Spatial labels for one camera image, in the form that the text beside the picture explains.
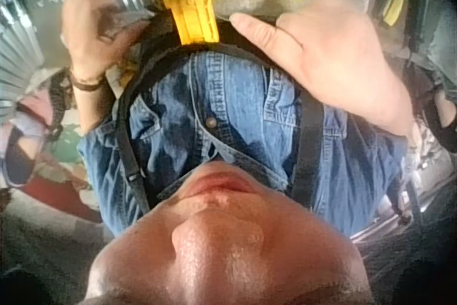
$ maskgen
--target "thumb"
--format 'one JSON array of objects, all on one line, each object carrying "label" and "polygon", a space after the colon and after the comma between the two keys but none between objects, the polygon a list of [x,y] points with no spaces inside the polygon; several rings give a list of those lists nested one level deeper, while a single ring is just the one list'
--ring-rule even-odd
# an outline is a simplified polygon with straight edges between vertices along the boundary
[{"label": "thumb", "polygon": [[127,49],[136,43],[148,25],[148,21],[138,21],[130,26],[127,26],[116,35],[111,47],[123,55]]},{"label": "thumb", "polygon": [[248,14],[232,14],[230,22],[241,35],[294,77],[300,74],[301,45],[288,33]]}]

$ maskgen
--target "bracelet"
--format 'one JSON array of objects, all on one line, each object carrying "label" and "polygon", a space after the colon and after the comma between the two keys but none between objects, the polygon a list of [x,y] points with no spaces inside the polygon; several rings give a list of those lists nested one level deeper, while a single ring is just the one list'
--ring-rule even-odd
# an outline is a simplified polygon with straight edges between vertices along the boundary
[{"label": "bracelet", "polygon": [[93,92],[96,91],[97,89],[100,89],[103,85],[105,85],[108,81],[106,80],[105,75],[103,74],[102,77],[100,78],[99,81],[97,81],[96,84],[83,84],[78,81],[77,78],[73,75],[73,72],[71,69],[69,69],[69,79],[71,84],[76,87],[77,89],[80,89],[85,92]]}]

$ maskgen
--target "blue denim shirt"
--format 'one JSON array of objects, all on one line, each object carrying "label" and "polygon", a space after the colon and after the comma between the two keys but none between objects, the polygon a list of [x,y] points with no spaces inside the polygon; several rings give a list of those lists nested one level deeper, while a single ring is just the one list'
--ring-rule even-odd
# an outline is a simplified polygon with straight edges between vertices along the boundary
[{"label": "blue denim shirt", "polygon": [[[197,166],[215,158],[291,193],[301,118],[300,90],[274,69],[215,52],[191,55],[130,108],[132,145],[166,199]],[[106,225],[119,235],[142,213],[124,182],[112,114],[79,145]],[[401,172],[406,140],[324,107],[318,182],[311,210],[345,235],[372,219]]]}]

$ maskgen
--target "mouth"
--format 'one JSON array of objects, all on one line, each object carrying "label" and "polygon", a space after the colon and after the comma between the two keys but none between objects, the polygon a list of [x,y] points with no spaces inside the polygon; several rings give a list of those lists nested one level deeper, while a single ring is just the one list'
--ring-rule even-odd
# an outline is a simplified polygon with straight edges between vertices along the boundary
[{"label": "mouth", "polygon": [[225,171],[221,173],[209,174],[193,180],[185,189],[179,198],[186,199],[201,194],[214,192],[241,192],[256,194],[257,191],[237,173]]}]

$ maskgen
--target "person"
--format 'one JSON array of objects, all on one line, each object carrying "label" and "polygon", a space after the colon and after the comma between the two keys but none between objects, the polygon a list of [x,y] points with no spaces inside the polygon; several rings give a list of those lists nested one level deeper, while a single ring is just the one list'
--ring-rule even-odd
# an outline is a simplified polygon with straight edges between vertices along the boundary
[{"label": "person", "polygon": [[[368,225],[401,173],[413,123],[370,19],[344,0],[315,0],[275,26],[233,14],[238,35],[273,66],[207,49],[154,69],[151,56],[166,49],[153,46],[124,118],[130,84],[115,101],[104,72],[147,24],[101,36],[112,5],[66,0],[63,8],[79,151],[117,236],[94,261],[82,304],[370,304],[348,237]],[[323,114],[306,209],[291,192],[300,144],[313,141],[300,137],[312,99]],[[126,144],[136,161],[123,159]],[[148,213],[126,175],[136,162],[156,200]]]}]

